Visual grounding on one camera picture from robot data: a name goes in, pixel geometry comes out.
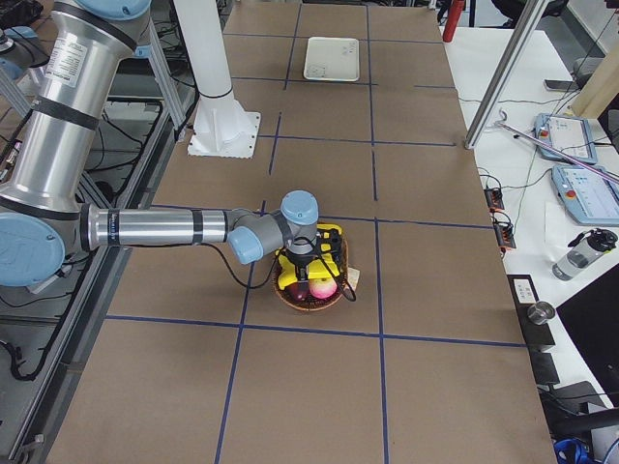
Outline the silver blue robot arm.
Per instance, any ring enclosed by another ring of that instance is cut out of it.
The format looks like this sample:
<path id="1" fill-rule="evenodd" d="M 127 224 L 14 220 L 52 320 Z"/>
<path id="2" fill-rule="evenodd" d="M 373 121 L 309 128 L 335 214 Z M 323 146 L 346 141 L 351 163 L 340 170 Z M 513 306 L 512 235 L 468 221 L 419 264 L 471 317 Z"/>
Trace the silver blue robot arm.
<path id="1" fill-rule="evenodd" d="M 100 209 L 75 194 L 112 81 L 151 23 L 147 1 L 58 1 L 58 36 L 10 179 L 1 186 L 1 282 L 32 285 L 98 247 L 228 244 L 242 264 L 284 248 L 312 256 L 318 204 L 289 192 L 264 216 L 245 209 Z"/>

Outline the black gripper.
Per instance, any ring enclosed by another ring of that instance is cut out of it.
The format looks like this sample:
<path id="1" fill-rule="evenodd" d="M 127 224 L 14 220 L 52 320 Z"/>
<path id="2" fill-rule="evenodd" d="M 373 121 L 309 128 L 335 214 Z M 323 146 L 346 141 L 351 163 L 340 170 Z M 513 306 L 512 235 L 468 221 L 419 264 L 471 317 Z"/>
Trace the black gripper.
<path id="1" fill-rule="evenodd" d="M 295 239 L 288 248 L 288 261 L 294 266 L 293 290 L 309 289 L 308 265 L 316 259 L 316 240 Z"/>

